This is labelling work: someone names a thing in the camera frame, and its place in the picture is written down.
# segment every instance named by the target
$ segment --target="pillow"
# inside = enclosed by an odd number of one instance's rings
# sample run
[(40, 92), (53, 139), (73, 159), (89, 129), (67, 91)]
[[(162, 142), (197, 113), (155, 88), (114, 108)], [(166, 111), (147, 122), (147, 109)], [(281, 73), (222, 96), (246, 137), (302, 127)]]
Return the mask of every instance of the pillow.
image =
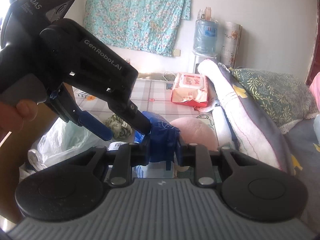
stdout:
[(214, 84), (220, 105), (239, 141), (239, 151), (293, 174), (291, 154), (281, 131), (230, 71), (209, 59), (199, 64), (198, 71)]
[(287, 133), (302, 119), (315, 118), (316, 101), (309, 88), (295, 76), (256, 69), (235, 69), (234, 78)]

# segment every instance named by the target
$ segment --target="gray ribbed surface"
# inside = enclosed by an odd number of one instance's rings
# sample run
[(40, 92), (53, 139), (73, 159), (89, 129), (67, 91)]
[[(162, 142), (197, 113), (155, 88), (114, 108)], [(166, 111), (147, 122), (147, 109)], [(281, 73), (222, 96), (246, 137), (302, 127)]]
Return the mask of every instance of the gray ribbed surface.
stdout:
[(239, 217), (213, 190), (195, 187), (189, 179), (135, 179), (127, 188), (111, 190), (84, 217), (63, 223), (27, 218), (9, 235), (25, 240), (310, 240), (315, 236), (297, 219), (263, 224)]

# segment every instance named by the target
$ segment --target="light switch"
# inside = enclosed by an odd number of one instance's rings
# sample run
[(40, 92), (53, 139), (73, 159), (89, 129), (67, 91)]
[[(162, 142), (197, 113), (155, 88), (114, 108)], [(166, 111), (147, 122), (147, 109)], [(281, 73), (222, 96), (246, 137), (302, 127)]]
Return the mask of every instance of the light switch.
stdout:
[(180, 49), (173, 49), (173, 50), (172, 50), (172, 54), (173, 54), (175, 57), (180, 57), (181, 50), (180, 50)]

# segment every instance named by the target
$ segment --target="floral pattern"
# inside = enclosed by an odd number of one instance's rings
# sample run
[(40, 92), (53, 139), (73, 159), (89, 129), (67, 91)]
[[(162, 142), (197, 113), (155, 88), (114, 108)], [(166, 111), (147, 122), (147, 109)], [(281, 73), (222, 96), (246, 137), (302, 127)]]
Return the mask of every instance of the floral pattern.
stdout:
[(84, 27), (106, 45), (172, 56), (191, 0), (87, 0)]
[(232, 75), (279, 128), (318, 113), (309, 88), (293, 75), (245, 68), (232, 70)]

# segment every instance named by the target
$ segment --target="silver screw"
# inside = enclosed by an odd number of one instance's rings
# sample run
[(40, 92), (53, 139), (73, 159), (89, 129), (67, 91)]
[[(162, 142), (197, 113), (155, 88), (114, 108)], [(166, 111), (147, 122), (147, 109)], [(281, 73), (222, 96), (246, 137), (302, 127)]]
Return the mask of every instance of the silver screw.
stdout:
[(214, 179), (210, 177), (202, 177), (198, 181), (201, 185), (211, 185), (214, 183)]
[(126, 183), (126, 179), (122, 178), (122, 177), (114, 177), (110, 180), (111, 184), (113, 185), (122, 185), (124, 183)]

